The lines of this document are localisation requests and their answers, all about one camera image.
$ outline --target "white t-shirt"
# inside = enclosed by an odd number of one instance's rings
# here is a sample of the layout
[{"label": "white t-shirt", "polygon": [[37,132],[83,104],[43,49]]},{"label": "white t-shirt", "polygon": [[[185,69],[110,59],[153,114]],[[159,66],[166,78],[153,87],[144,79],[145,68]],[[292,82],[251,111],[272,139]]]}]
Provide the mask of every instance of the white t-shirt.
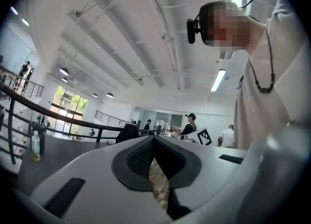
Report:
[{"label": "white t-shirt", "polygon": [[223,138],[221,147],[234,147],[234,132],[231,128],[223,130],[219,136]]},{"label": "white t-shirt", "polygon": [[[277,0],[273,16],[267,20],[267,30],[277,84],[299,53],[306,37],[299,19],[286,0]],[[271,83],[271,63],[266,31],[249,59],[259,85],[268,88]],[[249,62],[243,75],[244,80],[235,102],[234,147],[248,150],[253,141],[266,139],[271,132],[286,126],[290,118],[275,89],[269,94],[259,92]]]}]

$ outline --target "water bottle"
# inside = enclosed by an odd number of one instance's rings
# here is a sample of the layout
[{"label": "water bottle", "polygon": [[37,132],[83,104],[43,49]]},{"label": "water bottle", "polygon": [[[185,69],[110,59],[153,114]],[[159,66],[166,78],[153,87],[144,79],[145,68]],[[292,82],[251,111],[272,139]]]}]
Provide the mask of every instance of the water bottle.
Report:
[{"label": "water bottle", "polygon": [[33,159],[35,162],[39,162],[40,157],[40,138],[38,137],[38,131],[34,131],[34,135],[31,137],[31,147],[33,151]]}]

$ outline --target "floor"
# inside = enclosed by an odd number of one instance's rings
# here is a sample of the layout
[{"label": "floor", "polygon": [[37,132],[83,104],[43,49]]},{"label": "floor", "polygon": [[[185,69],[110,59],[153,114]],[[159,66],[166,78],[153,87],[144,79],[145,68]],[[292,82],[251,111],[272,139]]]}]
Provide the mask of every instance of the floor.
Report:
[{"label": "floor", "polygon": [[149,180],[154,184],[155,200],[164,210],[167,210],[169,198],[169,181],[155,159],[152,161],[150,166]]}]

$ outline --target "railing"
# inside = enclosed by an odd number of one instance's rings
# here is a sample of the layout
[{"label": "railing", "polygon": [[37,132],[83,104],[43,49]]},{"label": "railing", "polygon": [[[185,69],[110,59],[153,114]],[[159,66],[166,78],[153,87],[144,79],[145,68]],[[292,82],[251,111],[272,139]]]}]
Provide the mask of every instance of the railing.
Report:
[{"label": "railing", "polygon": [[[88,127],[88,128],[94,128],[94,129],[98,129],[98,134],[97,136],[87,136],[87,135],[80,135],[80,134],[73,134],[73,133],[66,133],[66,132],[62,132],[62,131],[58,131],[58,130],[54,130],[52,128],[48,128],[48,127],[44,127],[45,130],[50,130],[52,132],[57,132],[57,133],[61,133],[61,134],[64,134],[64,135],[67,135],[67,136],[73,136],[73,137],[81,137],[81,138],[95,138],[96,139],[96,142],[100,142],[100,140],[103,138],[103,139],[116,139],[116,137],[102,137],[102,133],[103,133],[103,130],[109,130],[109,131],[121,131],[123,128],[120,128],[120,127],[114,127],[114,126],[107,126],[107,125],[98,125],[98,124],[94,124],[94,123],[90,123],[90,122],[85,122],[85,121],[79,121],[79,120],[76,120],[76,119],[72,119],[72,118],[69,118],[69,117],[66,117],[66,116],[63,116],[63,115],[59,115],[55,112],[52,112],[46,108],[43,108],[33,102],[31,102],[30,100],[24,98],[23,96],[19,95],[18,93],[16,93],[15,91],[13,91],[12,89],[10,89],[8,86],[4,85],[3,83],[0,83],[0,91],[1,93],[5,93],[8,97],[11,97],[11,102],[10,102],[10,107],[9,109],[5,109],[3,108],[1,105],[0,105],[0,131],[1,131],[1,128],[2,126],[6,127],[7,130],[8,130],[8,138],[0,135],[0,138],[6,142],[8,142],[9,144],[9,150],[6,150],[2,147],[0,147],[0,151],[2,152],[5,152],[7,154],[10,155],[11,157],[11,161],[12,161],[12,164],[16,164],[16,161],[15,161],[15,158],[22,158],[22,155],[19,155],[19,154],[15,154],[14,153],[14,149],[13,149],[13,146],[18,146],[20,148],[23,148],[23,149],[26,149],[27,146],[24,145],[24,144],[20,144],[20,143],[16,143],[16,142],[13,142],[12,141],[12,132],[16,132],[16,133],[19,133],[27,138],[30,138],[31,137],[31,127],[30,127],[30,124],[32,124],[33,122],[31,122],[30,120],[27,120],[17,114],[15,114],[13,112],[14,110],[14,104],[15,104],[15,101],[21,103],[22,105],[28,107],[29,109],[33,110],[33,111],[36,111],[42,115],[45,115],[45,116],[48,116],[48,117],[51,117],[51,118],[54,118],[54,119],[58,119],[58,120],[62,120],[64,122],[68,122],[68,123],[71,123],[71,124],[75,124],[75,125],[79,125],[79,126],[84,126],[84,127]],[[4,114],[5,112],[8,112],[9,116],[8,116],[8,123],[5,124],[3,122],[3,119],[4,119]],[[28,126],[28,133],[24,133],[16,128],[13,128],[12,125],[13,125],[13,117],[21,120],[21,121],[24,121],[26,123],[29,124]],[[157,135],[160,135],[160,132],[161,132],[161,126],[158,127],[157,130],[138,130],[139,132],[142,132],[142,133],[145,133],[145,132],[155,132]]]},{"label": "railing", "polygon": [[40,97],[44,86],[24,79],[22,76],[0,66],[0,81],[17,94],[28,98]]},{"label": "railing", "polygon": [[119,126],[121,124],[124,124],[124,123],[129,123],[127,121],[123,121],[123,120],[120,120],[118,118],[115,118],[115,117],[112,117],[108,114],[105,114],[105,113],[102,113],[98,110],[96,110],[96,114],[95,114],[95,118],[98,119],[100,122],[102,122],[104,125],[107,125],[107,126]]}]

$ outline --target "white ceiling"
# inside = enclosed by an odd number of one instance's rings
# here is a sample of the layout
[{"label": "white ceiling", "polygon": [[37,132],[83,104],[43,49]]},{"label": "white ceiling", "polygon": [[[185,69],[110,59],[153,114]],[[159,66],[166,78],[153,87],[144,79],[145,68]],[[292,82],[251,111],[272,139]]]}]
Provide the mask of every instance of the white ceiling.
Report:
[{"label": "white ceiling", "polygon": [[187,19],[215,0],[49,0],[50,7],[39,1],[25,0],[32,38],[58,80],[66,66],[78,82],[71,86],[99,95],[125,88],[209,94],[218,70],[226,69],[228,79],[214,94],[235,94],[245,55],[223,61],[199,36],[193,45],[187,41]]}]

